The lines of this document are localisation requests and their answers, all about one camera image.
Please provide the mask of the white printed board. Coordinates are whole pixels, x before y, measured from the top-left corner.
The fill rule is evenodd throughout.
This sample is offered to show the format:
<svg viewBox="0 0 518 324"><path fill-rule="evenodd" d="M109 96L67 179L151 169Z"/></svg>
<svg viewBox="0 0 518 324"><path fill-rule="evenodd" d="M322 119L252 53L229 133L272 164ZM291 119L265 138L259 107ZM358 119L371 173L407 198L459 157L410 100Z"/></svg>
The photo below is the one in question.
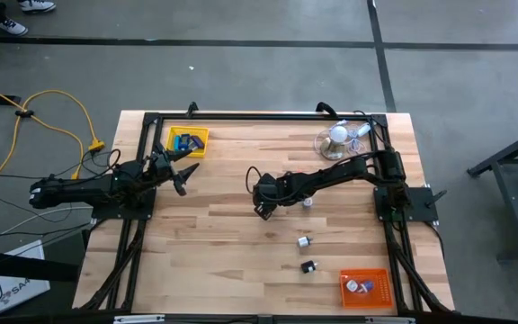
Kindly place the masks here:
<svg viewBox="0 0 518 324"><path fill-rule="evenodd" d="M39 260L45 259L42 241L40 239L10 250L6 252L6 254ZM0 313L8 311L49 290L49 281L0 275Z"/></svg>

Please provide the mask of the brass lamp with white bulb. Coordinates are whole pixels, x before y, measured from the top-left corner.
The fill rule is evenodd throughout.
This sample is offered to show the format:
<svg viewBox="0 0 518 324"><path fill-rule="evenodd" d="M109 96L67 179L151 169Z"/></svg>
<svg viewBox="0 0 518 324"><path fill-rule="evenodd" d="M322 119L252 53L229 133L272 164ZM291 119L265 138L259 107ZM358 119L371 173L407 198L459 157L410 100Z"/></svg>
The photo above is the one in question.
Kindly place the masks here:
<svg viewBox="0 0 518 324"><path fill-rule="evenodd" d="M339 160L343 158L347 139L348 131L344 126L332 127L319 147L321 155L329 160Z"/></svg>

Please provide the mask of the orange plastic basket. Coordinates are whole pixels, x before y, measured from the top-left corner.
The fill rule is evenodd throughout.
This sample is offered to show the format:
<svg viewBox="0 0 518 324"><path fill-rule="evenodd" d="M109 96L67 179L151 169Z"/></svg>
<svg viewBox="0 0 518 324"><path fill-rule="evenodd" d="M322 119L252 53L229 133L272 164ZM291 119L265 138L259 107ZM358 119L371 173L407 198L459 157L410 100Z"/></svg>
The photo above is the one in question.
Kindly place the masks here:
<svg viewBox="0 0 518 324"><path fill-rule="evenodd" d="M374 288L367 293L350 292L345 284L373 281ZM393 306L389 285L389 273L384 268L343 269L339 273L342 305L346 309L389 309Z"/></svg>

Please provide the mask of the black beam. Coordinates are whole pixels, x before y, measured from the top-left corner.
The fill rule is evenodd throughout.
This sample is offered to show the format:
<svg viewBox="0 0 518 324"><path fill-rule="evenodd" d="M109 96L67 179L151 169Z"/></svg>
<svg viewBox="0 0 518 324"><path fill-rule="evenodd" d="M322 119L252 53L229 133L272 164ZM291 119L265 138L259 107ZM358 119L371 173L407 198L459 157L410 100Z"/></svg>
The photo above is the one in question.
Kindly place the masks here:
<svg viewBox="0 0 518 324"><path fill-rule="evenodd" d="M78 274L77 265L0 253L0 276L74 282Z"/></svg>

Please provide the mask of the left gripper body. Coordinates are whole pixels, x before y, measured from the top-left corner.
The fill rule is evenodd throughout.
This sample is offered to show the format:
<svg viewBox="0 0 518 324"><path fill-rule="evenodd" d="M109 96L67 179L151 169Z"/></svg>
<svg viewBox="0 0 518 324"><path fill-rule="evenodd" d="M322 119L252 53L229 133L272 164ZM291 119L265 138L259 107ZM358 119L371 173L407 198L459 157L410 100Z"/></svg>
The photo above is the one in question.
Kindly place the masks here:
<svg viewBox="0 0 518 324"><path fill-rule="evenodd" d="M171 180L175 191L180 196L186 195L184 185L186 181L182 181L174 169L174 162L167 159L166 149L160 150L152 154L150 164L144 174L144 182L151 186L160 186L162 183Z"/></svg>

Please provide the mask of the person's shoe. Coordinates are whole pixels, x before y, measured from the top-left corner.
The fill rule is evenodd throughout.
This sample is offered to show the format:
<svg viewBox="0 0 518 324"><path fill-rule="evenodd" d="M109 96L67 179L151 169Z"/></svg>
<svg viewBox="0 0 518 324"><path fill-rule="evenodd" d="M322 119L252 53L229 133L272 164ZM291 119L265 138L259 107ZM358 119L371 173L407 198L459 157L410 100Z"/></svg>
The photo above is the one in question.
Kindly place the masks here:
<svg viewBox="0 0 518 324"><path fill-rule="evenodd" d="M21 10L26 14L42 14L52 12L57 5L47 0L20 0L18 2Z"/></svg>
<svg viewBox="0 0 518 324"><path fill-rule="evenodd" d="M25 35L29 31L27 27L14 21L13 19L5 19L4 21L0 22L0 29L18 37Z"/></svg>

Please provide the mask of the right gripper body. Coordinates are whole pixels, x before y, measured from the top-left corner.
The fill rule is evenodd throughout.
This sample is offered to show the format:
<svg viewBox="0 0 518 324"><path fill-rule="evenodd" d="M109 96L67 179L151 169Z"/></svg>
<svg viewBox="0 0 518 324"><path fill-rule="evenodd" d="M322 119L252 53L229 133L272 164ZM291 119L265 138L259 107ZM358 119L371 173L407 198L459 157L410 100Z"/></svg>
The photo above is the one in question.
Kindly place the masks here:
<svg viewBox="0 0 518 324"><path fill-rule="evenodd" d="M254 206L287 206L289 204L289 174L274 177L262 174L253 185Z"/></svg>

